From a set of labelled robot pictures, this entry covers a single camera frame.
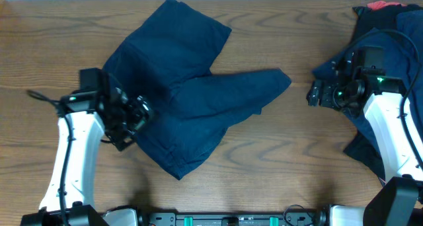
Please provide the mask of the dark blue shorts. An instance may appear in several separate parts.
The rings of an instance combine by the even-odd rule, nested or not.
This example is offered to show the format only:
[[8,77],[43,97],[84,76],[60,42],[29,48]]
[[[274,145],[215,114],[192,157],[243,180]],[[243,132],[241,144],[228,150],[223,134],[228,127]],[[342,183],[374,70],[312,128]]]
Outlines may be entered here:
[[259,114],[291,84],[280,69],[214,75],[230,33],[186,3],[166,0],[104,64],[128,96],[147,99],[153,119],[137,144],[176,179],[200,166],[229,127]]

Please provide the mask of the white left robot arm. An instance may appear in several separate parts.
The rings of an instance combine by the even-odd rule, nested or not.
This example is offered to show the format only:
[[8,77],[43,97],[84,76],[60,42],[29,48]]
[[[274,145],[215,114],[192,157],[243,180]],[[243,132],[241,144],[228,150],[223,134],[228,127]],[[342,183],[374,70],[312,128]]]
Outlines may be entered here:
[[57,110],[59,142],[39,210],[24,215],[21,225],[141,225],[141,216],[133,206],[99,213],[94,179],[101,143],[111,143],[119,151],[134,143],[153,115],[147,101],[142,96],[128,98],[118,87],[78,90],[60,100],[32,90],[27,93]]

